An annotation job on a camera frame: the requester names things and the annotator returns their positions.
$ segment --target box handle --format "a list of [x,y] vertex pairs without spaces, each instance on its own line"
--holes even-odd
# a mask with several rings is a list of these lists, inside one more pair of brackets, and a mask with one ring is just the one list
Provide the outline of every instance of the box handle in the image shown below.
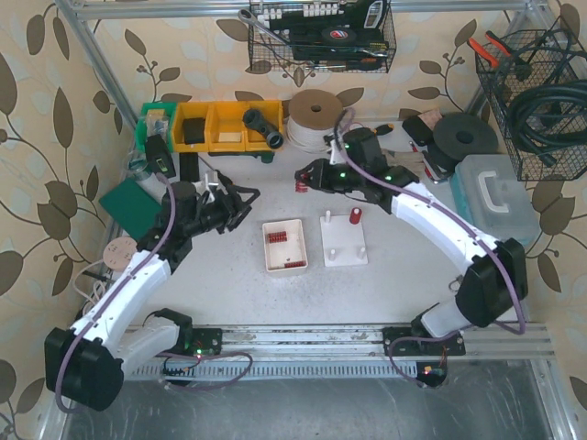
[[483,200],[485,200],[485,204],[493,212],[498,214],[507,214],[510,212],[510,209],[507,206],[507,204],[497,206],[493,203],[492,196],[489,194],[489,189],[487,188],[487,179],[489,179],[490,177],[497,177],[497,173],[495,172],[495,170],[480,172],[479,176],[477,177],[477,179],[479,180],[479,186],[481,187],[481,194],[483,196]]

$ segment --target pliers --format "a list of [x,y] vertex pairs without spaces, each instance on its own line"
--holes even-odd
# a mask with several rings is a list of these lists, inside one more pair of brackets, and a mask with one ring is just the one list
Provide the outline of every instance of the pliers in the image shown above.
[[[512,53],[514,53],[514,50],[510,48],[505,41],[497,37],[491,30],[485,32],[485,37],[506,57],[511,57]],[[480,57],[488,61],[492,69],[497,69],[499,67],[499,61],[474,38],[469,38],[467,44],[469,44],[471,49],[475,50]],[[516,79],[518,81],[527,80],[532,75],[532,66],[530,65],[530,62],[522,60],[520,57],[515,57],[514,62]]]

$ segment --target brown cardboard disc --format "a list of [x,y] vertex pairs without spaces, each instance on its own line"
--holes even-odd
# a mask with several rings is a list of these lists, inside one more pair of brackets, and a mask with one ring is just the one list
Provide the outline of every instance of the brown cardboard disc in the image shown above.
[[292,98],[290,118],[304,128],[329,130],[342,112],[342,103],[332,93],[308,89]]
[[102,258],[108,268],[119,272],[127,268],[135,252],[137,242],[130,236],[120,236],[108,243]]

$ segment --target gray floor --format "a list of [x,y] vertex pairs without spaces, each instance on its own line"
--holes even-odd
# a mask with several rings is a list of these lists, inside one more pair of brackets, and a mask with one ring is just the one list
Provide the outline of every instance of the gray floor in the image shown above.
[[449,363],[449,384],[399,379],[242,381],[214,392],[127,382],[105,412],[84,410],[64,440],[550,438],[526,362]]

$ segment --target white tabletop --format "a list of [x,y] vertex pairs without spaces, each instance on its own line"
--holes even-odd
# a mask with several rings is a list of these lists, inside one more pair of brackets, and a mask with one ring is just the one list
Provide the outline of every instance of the white tabletop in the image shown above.
[[[383,148],[396,151],[409,151],[407,140],[401,129],[380,137]],[[194,249],[150,298],[137,324],[162,307],[191,315],[195,325],[399,323],[454,295],[449,284],[457,269],[409,224],[340,194],[295,192],[294,172],[319,156],[285,145],[272,164],[204,157],[235,184],[258,188],[261,196],[235,231],[194,238]],[[424,181],[454,208],[447,183]],[[326,210],[346,214],[355,206],[363,210],[369,264],[326,268],[319,217]],[[303,275],[276,279],[265,271],[261,225],[293,218],[303,222],[309,267]]]

